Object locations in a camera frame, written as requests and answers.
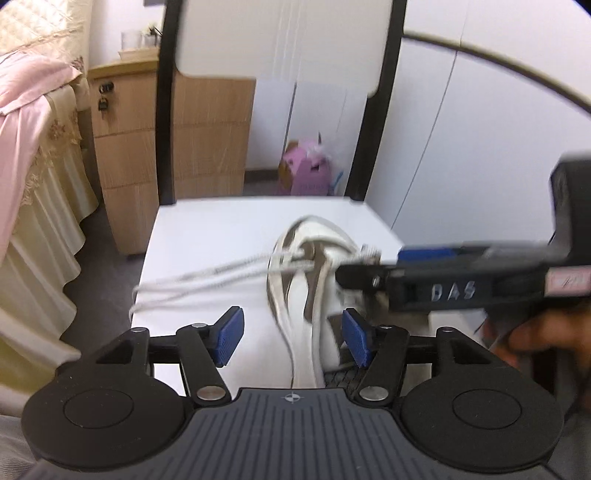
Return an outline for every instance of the pink bedding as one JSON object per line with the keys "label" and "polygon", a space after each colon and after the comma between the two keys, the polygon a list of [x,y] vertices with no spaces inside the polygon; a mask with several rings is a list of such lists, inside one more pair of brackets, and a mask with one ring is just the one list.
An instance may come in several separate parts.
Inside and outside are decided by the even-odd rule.
{"label": "pink bedding", "polygon": [[0,264],[51,107],[44,95],[80,75],[67,63],[15,52],[0,57]]}

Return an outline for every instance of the pink sticker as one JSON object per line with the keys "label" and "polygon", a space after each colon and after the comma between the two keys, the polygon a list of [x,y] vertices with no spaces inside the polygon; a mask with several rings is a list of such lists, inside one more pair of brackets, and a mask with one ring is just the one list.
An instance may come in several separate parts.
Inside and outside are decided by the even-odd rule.
{"label": "pink sticker", "polygon": [[584,296],[591,293],[591,265],[556,267],[546,274],[546,297]]}

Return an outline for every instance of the shoelace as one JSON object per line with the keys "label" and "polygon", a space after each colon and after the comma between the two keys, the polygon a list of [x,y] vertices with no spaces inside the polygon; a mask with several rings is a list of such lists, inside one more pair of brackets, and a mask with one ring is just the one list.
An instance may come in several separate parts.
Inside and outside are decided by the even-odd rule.
{"label": "shoelace", "polygon": [[[311,260],[295,260],[289,263],[282,262],[282,265],[279,268],[260,268],[258,270],[251,270],[247,271],[238,275],[231,276],[229,278],[224,278],[219,281],[215,281],[212,283],[204,283],[199,285],[187,285],[190,282],[196,280],[204,280],[208,277],[217,277],[222,274],[232,273],[235,270],[240,268],[247,268],[256,263],[262,261],[270,261],[272,258],[301,258],[304,255],[303,250],[298,250],[296,252],[291,251],[281,251],[277,254],[269,255],[269,254],[259,254],[254,255],[253,257],[245,258],[242,260],[236,260],[227,264],[218,265],[211,268],[205,268],[203,270],[198,270],[195,272],[189,272],[183,275],[177,275],[174,277],[162,278],[160,280],[146,282],[143,284],[138,284],[134,287],[132,291],[132,298],[136,299],[137,294],[140,292],[152,292],[152,293],[163,293],[163,294],[172,294],[169,296],[165,296],[163,298],[157,300],[148,300],[139,303],[135,303],[129,309],[129,321],[132,320],[134,313],[141,312],[145,310],[151,310],[156,308],[166,308],[168,304],[174,302],[176,300],[180,300],[185,298],[189,295],[200,293],[206,290],[215,290],[218,288],[222,288],[226,285],[230,285],[232,283],[247,280],[252,277],[257,277],[259,275],[266,275],[268,273],[291,273],[297,271],[311,271],[314,269],[314,262]],[[374,258],[379,258],[379,251],[373,248],[364,245],[361,248],[361,251],[348,257],[347,259],[343,260],[343,262],[364,262],[368,260],[372,260]]]}

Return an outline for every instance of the blue rubber pad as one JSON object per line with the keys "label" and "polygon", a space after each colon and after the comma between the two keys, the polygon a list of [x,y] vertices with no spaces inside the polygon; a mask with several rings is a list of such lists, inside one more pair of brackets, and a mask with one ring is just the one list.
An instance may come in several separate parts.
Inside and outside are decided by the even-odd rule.
{"label": "blue rubber pad", "polygon": [[244,311],[242,309],[236,309],[229,320],[224,319],[224,323],[225,325],[217,334],[217,344],[210,351],[213,363],[217,367],[228,364],[242,335],[244,335]]}
{"label": "blue rubber pad", "polygon": [[343,339],[351,351],[358,367],[368,367],[374,357],[370,350],[365,331],[355,319],[345,310],[341,319]]}
{"label": "blue rubber pad", "polygon": [[398,253],[399,262],[419,262],[422,260],[434,260],[436,258],[456,257],[453,248],[409,248]]}

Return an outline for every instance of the gray carpet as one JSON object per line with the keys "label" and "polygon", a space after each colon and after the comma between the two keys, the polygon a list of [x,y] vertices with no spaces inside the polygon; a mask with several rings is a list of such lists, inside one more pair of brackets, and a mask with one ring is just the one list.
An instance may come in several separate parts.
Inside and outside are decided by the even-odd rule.
{"label": "gray carpet", "polygon": [[[249,183],[244,185],[243,195],[274,195],[276,189],[275,181]],[[76,255],[82,273],[64,288],[78,312],[61,339],[86,354],[129,328],[131,290],[139,282],[144,256],[126,257],[117,251],[105,205],[80,226],[86,235],[86,243]]]}

